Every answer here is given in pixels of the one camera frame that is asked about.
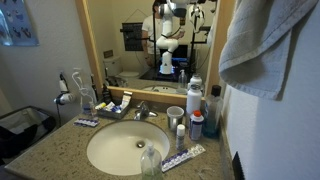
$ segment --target white towel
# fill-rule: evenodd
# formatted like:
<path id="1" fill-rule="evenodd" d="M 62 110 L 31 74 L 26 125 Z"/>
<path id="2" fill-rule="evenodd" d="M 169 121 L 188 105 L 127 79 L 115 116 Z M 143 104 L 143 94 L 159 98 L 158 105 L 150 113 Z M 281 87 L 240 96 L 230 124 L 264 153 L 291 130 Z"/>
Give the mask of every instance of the white towel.
<path id="1" fill-rule="evenodd" d="M 221 78 L 240 91 L 276 99 L 283 84 L 291 29 L 317 2 L 238 0 L 220 57 Z"/>

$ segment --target wooden mirror frame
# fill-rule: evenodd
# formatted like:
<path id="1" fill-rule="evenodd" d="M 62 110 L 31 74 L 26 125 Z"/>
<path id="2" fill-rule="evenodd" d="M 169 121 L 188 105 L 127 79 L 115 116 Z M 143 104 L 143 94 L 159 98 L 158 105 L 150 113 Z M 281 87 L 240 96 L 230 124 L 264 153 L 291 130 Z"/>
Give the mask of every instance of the wooden mirror frame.
<path id="1" fill-rule="evenodd" d="M 96 84 L 103 84 L 103 77 L 100 68 L 98 67 L 98 55 L 96 51 L 95 39 L 92 31 L 90 17 L 88 14 L 87 0 L 75 0 L 80 25 L 82 28 L 83 38 L 87 49 L 87 55 L 91 72 L 95 75 L 94 81 Z M 210 61 L 208 64 L 207 80 L 205 84 L 205 92 L 211 92 L 211 87 L 214 84 L 219 84 L 220 77 L 218 73 L 220 54 L 223 46 L 227 40 L 227 31 L 232 18 L 234 7 L 234 0 L 220 0 L 217 4 L 217 28 L 213 34 L 213 47 L 211 49 Z M 97 86 L 98 92 L 101 92 L 100 86 Z M 180 106 L 186 105 L 186 95 L 167 94 L 159 92 L 149 92 L 143 90 L 121 88 L 121 87 L 108 87 L 113 96 L 122 97 L 123 91 L 133 92 L 133 99 L 154 101 L 160 103 L 169 103 Z"/>

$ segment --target poster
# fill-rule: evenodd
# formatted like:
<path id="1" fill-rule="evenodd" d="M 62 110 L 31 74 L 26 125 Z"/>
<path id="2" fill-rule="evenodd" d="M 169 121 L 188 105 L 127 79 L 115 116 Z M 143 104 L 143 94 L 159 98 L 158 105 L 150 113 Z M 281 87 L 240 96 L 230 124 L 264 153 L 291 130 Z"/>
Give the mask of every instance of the poster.
<path id="1" fill-rule="evenodd" d="M 37 46 L 23 0 L 0 0 L 0 43 L 5 46 Z"/>

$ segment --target white sink basin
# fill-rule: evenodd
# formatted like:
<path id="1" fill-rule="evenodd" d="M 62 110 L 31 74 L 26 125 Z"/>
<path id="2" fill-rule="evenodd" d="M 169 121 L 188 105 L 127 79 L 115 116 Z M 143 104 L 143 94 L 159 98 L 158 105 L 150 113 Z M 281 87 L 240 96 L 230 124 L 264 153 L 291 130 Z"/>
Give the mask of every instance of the white sink basin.
<path id="1" fill-rule="evenodd" d="M 162 85 L 147 86 L 147 87 L 144 87 L 142 90 L 162 92 L 162 93 L 171 93 L 171 94 L 176 93 L 176 88 L 173 88 L 170 86 L 162 86 Z"/>
<path id="2" fill-rule="evenodd" d="M 96 168 L 108 174 L 140 174 L 140 157 L 147 139 L 165 159 L 170 149 L 168 136 L 151 123 L 133 120 L 112 123 L 98 131 L 88 144 L 87 156 Z"/>

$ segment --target black trash bin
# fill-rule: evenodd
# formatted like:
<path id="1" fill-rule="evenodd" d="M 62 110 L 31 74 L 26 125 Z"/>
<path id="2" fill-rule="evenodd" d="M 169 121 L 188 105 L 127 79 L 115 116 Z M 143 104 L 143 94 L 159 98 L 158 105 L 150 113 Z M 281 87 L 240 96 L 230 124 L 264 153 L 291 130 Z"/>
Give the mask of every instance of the black trash bin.
<path id="1" fill-rule="evenodd" d="M 0 116 L 0 158 L 12 158 L 56 127 L 56 120 L 43 109 L 28 106 Z"/>

